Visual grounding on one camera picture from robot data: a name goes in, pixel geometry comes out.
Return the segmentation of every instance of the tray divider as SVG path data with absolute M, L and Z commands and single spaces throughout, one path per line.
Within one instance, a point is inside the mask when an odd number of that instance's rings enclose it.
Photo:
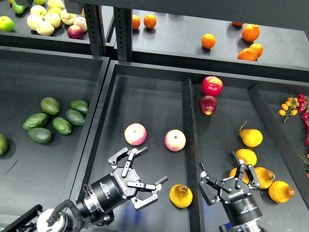
M 274 141 L 291 177 L 293 178 L 299 192 L 309 209 L 309 179 L 303 165 L 295 154 L 289 140 L 284 135 L 277 120 L 273 116 L 269 106 L 257 85 L 248 90 L 248 94 L 256 107 L 266 129 Z
M 192 190 L 193 201 L 188 207 L 190 231 L 203 232 L 204 211 L 203 198 L 198 191 L 197 183 L 199 181 L 199 157 L 197 145 L 197 126 L 194 112 L 193 102 L 193 85 L 190 77 L 182 82 L 183 96 L 183 127 L 186 136 L 186 169 L 187 169 L 187 185 Z

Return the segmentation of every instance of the apple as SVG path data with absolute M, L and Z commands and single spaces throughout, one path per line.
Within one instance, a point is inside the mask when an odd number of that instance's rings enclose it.
M 199 109 L 205 115 L 213 115 L 217 108 L 217 100 L 213 96 L 205 95 L 199 100 Z
M 39 15 L 42 19 L 44 19 L 44 16 L 47 14 L 47 11 L 44 7 L 40 5 L 34 5 L 30 9 L 30 14 Z
M 47 13 L 44 17 L 44 20 L 50 22 L 54 28 L 58 28 L 61 25 L 61 18 L 55 12 Z
M 48 0 L 47 5 L 49 8 L 57 7 L 60 8 L 61 10 L 64 9 L 64 4 L 61 0 Z
M 41 6 L 45 5 L 45 0 L 34 0 L 33 2 L 36 5 L 41 5 Z
M 180 151 L 185 145 L 185 135 L 181 130 L 170 130 L 165 136 L 165 146 L 171 151 Z
M 13 3 L 12 3 L 12 8 L 13 8 L 13 11 L 14 11 L 16 14 L 20 15 L 20 14 L 22 14 L 28 7 L 27 7 L 27 6 L 19 6 L 19 5 L 16 4 L 15 1 L 13 1 Z
M 31 14 L 27 18 L 27 24 L 31 30 L 36 31 L 37 25 L 39 22 L 43 21 L 43 19 L 37 14 Z
M 77 17 L 74 20 L 73 25 L 78 25 L 83 30 L 83 32 L 87 31 L 87 23 L 84 17 L 81 16 Z
M 207 76 L 202 81 L 202 92 L 204 95 L 216 97 L 223 89 L 222 81 L 216 76 Z
M 0 30 L 6 32 L 12 32 L 14 30 L 14 22 L 8 16 L 1 16 Z
M 78 25 L 71 25 L 68 29 L 70 39 L 82 40 L 84 38 L 83 30 Z
M 54 33 L 55 28 L 50 22 L 41 21 L 38 22 L 36 30 L 40 35 L 50 36 Z
M 74 20 L 76 19 L 76 14 L 70 14 L 67 12 L 67 9 L 64 9 L 60 14 L 60 18 L 65 24 L 73 25 Z
M 142 144 L 147 136 L 145 127 L 139 123 L 129 125 L 125 130 L 125 139 L 131 145 Z

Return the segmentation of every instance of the red apple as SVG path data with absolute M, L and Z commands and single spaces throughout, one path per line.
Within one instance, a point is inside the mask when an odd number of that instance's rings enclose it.
M 216 76 L 207 76 L 202 81 L 202 92 L 204 95 L 216 97 L 223 89 L 222 81 Z
M 170 130 L 165 136 L 165 146 L 168 150 L 179 151 L 185 145 L 185 135 L 180 130 Z
M 82 40 L 84 38 L 83 30 L 78 25 L 72 25 L 68 29 L 70 39 Z
M 147 136 L 146 129 L 139 123 L 129 125 L 125 130 L 125 139 L 131 145 L 142 144 Z
M 213 96 L 203 96 L 199 100 L 199 108 L 205 115 L 212 115 L 217 108 L 217 100 Z

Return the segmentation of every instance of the red fruit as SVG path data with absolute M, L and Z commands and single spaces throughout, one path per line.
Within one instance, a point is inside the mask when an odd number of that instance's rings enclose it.
M 222 81 L 216 76 L 207 76 L 202 81 L 202 92 L 204 95 L 216 97 L 223 89 Z
M 199 108 L 205 115 L 212 115 L 217 108 L 217 100 L 213 96 L 203 96 L 199 100 Z

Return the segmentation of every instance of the wrinkled yellow fruit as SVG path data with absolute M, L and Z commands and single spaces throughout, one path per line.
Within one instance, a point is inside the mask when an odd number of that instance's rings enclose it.
M 277 203 L 285 203 L 295 196 L 295 190 L 284 181 L 275 181 L 268 189 L 268 194 Z
M 242 142 L 248 147 L 258 146 L 263 140 L 262 133 L 257 129 L 241 129 L 245 124 L 239 129 L 239 135 L 242 138 Z
M 253 166 L 257 162 L 256 154 L 251 149 L 239 149 L 236 152 L 238 159 L 243 160 L 245 164 L 252 164 Z
M 53 7 L 53 8 L 50 8 L 49 10 L 48 10 L 48 13 L 57 13 L 59 16 L 60 16 L 60 14 L 61 14 L 61 12 L 62 12 L 62 10 L 60 9 L 60 8 L 58 8 L 58 7 Z
M 192 200 L 192 191 L 184 185 L 174 185 L 169 192 L 170 201 L 178 208 L 188 207 Z
M 274 173 L 271 170 L 263 167 L 257 167 L 254 170 L 261 183 L 260 189 L 269 188 L 273 180 L 275 179 Z
M 237 169 L 237 168 L 232 169 L 232 171 L 230 172 L 230 177 L 235 176 L 235 174 L 236 174 L 236 169 Z M 248 175 L 247 175 L 246 173 L 244 173 L 244 175 L 243 175 L 243 180 L 242 180 L 242 181 L 243 181 L 244 183 L 246 183 L 246 184 L 249 183 L 249 178 L 248 178 Z

